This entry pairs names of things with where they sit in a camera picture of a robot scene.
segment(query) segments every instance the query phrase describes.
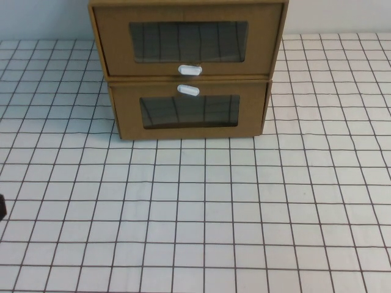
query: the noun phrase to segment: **white wall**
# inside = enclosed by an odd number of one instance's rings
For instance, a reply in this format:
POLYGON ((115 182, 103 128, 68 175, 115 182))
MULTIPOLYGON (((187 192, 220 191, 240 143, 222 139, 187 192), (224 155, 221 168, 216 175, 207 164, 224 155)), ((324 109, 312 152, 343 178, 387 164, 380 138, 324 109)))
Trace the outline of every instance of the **white wall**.
MULTIPOLYGON (((0 0, 0 40, 93 38, 88 0, 0 0)), ((391 0, 290 0, 285 33, 391 32, 391 0)))

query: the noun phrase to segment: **cardboard drawer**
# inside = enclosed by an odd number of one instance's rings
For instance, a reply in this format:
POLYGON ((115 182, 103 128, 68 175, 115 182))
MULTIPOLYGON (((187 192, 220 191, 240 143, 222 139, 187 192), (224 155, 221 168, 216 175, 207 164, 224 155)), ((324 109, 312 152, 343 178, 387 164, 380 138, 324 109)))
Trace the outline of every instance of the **cardboard drawer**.
POLYGON ((114 82, 109 85, 123 139, 250 137, 261 134, 271 82, 191 81, 198 96, 176 82, 114 82))
POLYGON ((90 0, 108 81, 128 76, 201 76, 274 71, 288 0, 90 0))

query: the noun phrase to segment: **brown cardboard box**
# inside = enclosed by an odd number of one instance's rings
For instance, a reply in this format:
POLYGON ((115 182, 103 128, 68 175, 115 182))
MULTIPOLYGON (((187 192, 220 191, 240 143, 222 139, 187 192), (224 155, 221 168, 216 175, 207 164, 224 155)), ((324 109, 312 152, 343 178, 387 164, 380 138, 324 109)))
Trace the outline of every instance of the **brown cardboard box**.
POLYGON ((120 137, 260 135, 287 8, 288 0, 90 0, 120 137))
POLYGON ((177 92, 177 82, 116 82, 109 86, 123 139, 250 137, 261 134, 271 81, 191 81, 199 96, 177 92))
POLYGON ((107 81, 179 77, 200 64, 200 78, 271 79, 288 0, 90 0, 107 81))

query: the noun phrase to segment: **drawer frame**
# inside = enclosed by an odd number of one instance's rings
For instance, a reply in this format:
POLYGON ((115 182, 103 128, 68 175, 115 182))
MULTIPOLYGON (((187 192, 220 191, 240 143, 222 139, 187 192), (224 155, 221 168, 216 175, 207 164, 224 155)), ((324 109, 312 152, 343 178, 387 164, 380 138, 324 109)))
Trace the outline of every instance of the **drawer frame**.
POLYGON ((124 17, 127 19, 127 14, 131 14, 131 18, 134 21, 249 21, 249 36, 246 50, 246 58, 244 62, 227 62, 227 63, 202 63, 203 73, 199 76, 199 79, 207 80, 212 76, 257 76, 260 79, 271 79, 276 65, 277 54, 282 38, 283 26, 288 9, 288 0, 90 0, 89 12, 91 22, 93 26, 93 32, 97 41, 97 48, 100 54, 100 60, 103 67, 103 72, 108 82, 114 81, 131 81, 136 76, 153 76, 153 78, 160 78, 165 76, 174 80, 190 80, 191 78, 180 76, 178 67, 182 63, 136 63, 133 60, 133 44, 131 36, 128 32, 128 27, 125 27, 124 17), (281 4, 281 14, 279 15, 279 25, 277 30, 270 33, 274 36, 274 42, 262 42, 262 37, 258 37, 259 29, 254 29, 258 24, 265 25, 265 22, 257 21, 257 13, 248 14, 249 7, 255 12, 262 12, 263 6, 269 7, 270 4, 281 4), (97 21, 97 12, 99 11, 111 11, 107 15, 108 19, 120 19, 114 20, 115 26, 110 28, 99 28, 97 21), (113 28, 122 30, 121 32, 111 33, 111 40, 117 40, 117 46, 110 44, 109 48, 103 41, 103 34, 108 38, 107 32, 112 32, 113 28), (121 37, 114 36, 120 34, 124 36, 127 34, 128 38, 124 41, 121 37), (258 51, 261 48, 267 48, 270 56, 259 56, 258 51), (112 65, 109 64, 109 59, 113 58, 113 55, 117 56, 117 61, 112 65), (259 65, 268 68, 265 72, 260 71, 259 65), (111 74, 110 67, 115 66, 122 71, 120 74, 111 74))
POLYGON ((191 81, 200 95, 239 95, 239 121, 235 127, 144 129, 141 97, 178 96, 176 82, 115 82, 109 95, 121 139, 196 139, 207 137, 252 137, 263 132, 271 94, 271 81, 191 81))

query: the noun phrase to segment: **black object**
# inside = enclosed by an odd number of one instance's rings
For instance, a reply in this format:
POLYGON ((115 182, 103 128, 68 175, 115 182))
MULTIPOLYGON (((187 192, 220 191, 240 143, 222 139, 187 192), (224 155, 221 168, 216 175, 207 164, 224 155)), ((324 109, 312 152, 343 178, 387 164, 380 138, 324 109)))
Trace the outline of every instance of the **black object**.
POLYGON ((0 194, 0 221, 7 215, 4 196, 0 194))

